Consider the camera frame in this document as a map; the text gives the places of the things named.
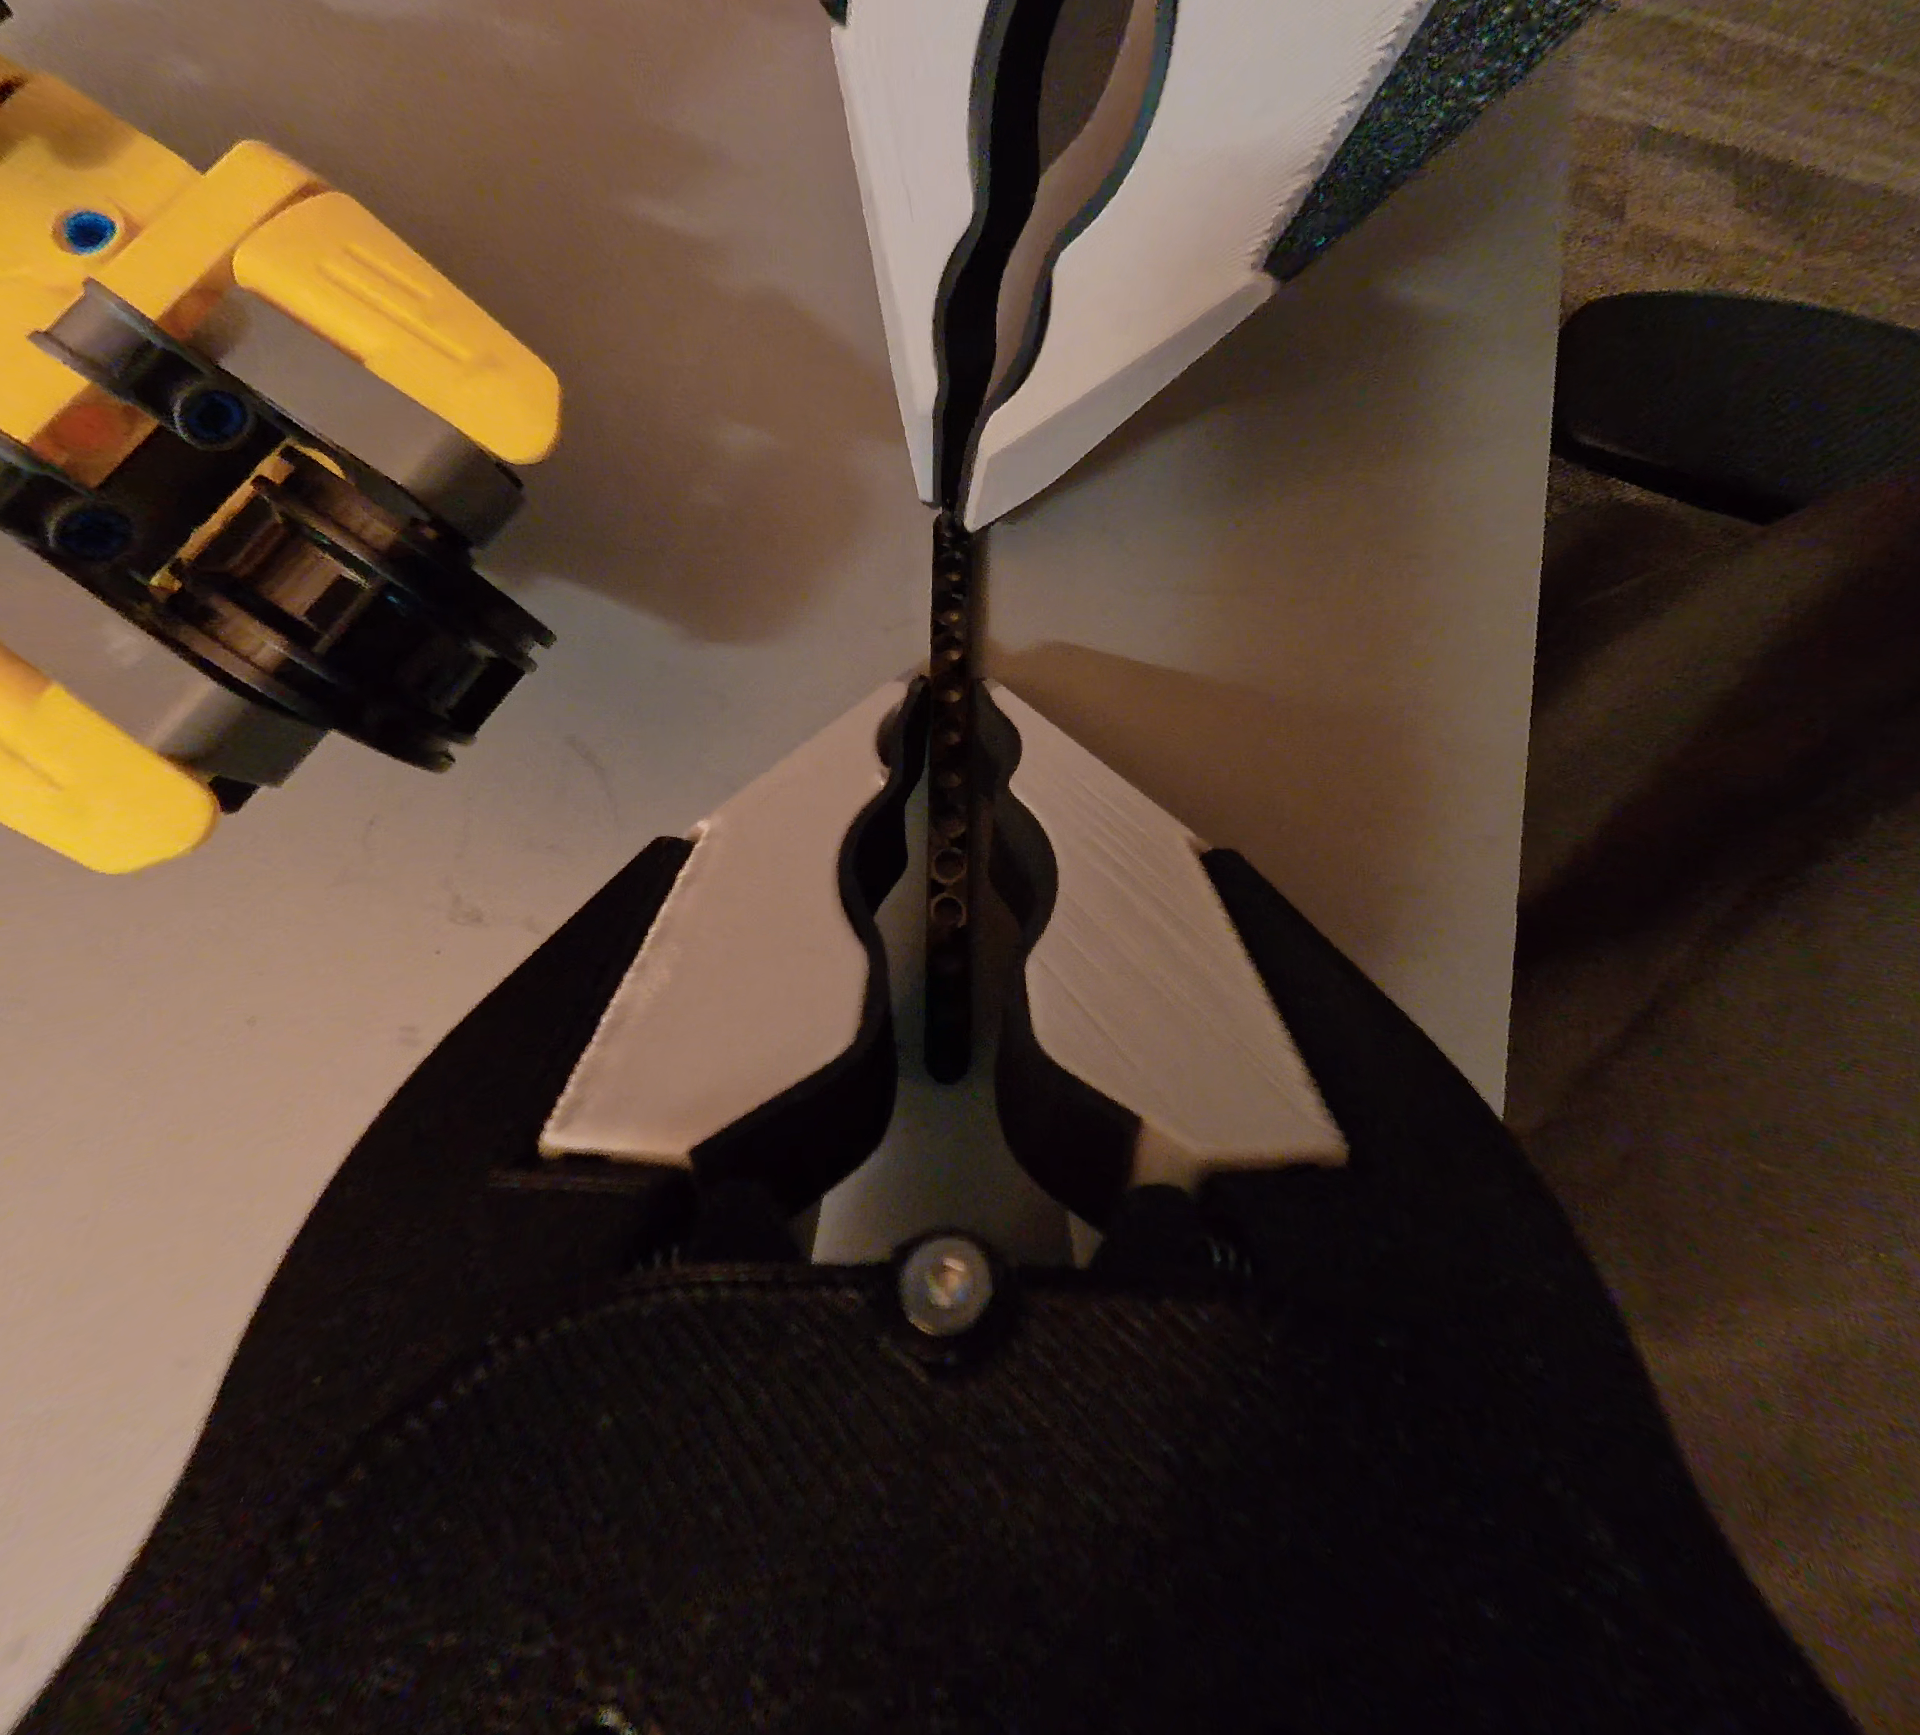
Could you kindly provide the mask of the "black chair part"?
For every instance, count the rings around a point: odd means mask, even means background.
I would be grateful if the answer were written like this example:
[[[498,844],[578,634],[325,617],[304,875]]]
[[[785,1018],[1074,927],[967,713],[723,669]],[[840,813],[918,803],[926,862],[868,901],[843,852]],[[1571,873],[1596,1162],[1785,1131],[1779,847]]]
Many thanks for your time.
[[[1561,327],[1554,449],[1748,523],[1916,480],[1919,331],[1758,296],[1605,296]]]

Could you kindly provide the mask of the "short black toy beam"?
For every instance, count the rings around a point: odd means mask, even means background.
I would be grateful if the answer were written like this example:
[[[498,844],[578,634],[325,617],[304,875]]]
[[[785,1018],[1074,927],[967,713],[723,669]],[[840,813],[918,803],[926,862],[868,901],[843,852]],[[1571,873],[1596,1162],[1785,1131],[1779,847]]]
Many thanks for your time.
[[[974,1052],[977,951],[977,713],[980,680],[980,537],[940,506],[932,518],[932,590],[926,644],[926,994],[925,1063],[957,1083]]]

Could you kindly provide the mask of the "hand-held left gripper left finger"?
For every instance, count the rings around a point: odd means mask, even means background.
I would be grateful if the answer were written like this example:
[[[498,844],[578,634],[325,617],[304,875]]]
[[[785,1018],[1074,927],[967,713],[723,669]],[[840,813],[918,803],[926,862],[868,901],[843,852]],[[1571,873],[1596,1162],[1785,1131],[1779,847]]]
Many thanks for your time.
[[[904,873],[926,680],[887,680],[697,830],[542,1128],[545,1158],[849,1176],[898,1089],[877,911]]]

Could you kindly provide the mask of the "yellow toy brick vehicle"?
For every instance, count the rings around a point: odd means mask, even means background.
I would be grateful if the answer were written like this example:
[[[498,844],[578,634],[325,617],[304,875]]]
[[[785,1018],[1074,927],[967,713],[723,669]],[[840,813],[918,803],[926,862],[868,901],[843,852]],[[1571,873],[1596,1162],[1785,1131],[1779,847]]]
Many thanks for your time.
[[[194,169],[3,64],[3,535],[67,585],[3,647],[3,825],[94,873],[197,849],[325,740],[445,772],[552,630],[477,555],[560,382],[259,141]]]

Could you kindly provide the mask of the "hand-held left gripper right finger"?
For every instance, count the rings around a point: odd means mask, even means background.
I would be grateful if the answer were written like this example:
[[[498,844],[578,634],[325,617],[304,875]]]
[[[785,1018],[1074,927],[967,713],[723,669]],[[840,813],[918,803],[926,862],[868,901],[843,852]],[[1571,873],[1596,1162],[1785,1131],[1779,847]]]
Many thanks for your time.
[[[1049,1193],[1341,1166],[1346,1138],[1205,844],[997,680],[977,686],[991,878],[1020,928],[997,1117]]]

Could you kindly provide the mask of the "person's grey trousers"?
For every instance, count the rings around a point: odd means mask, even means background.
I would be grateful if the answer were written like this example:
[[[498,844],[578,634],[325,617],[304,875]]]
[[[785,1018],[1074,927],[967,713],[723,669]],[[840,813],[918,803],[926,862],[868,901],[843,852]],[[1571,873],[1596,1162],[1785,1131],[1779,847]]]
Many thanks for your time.
[[[1506,1116],[1741,1556],[1919,1730],[1919,480],[1548,521]]]

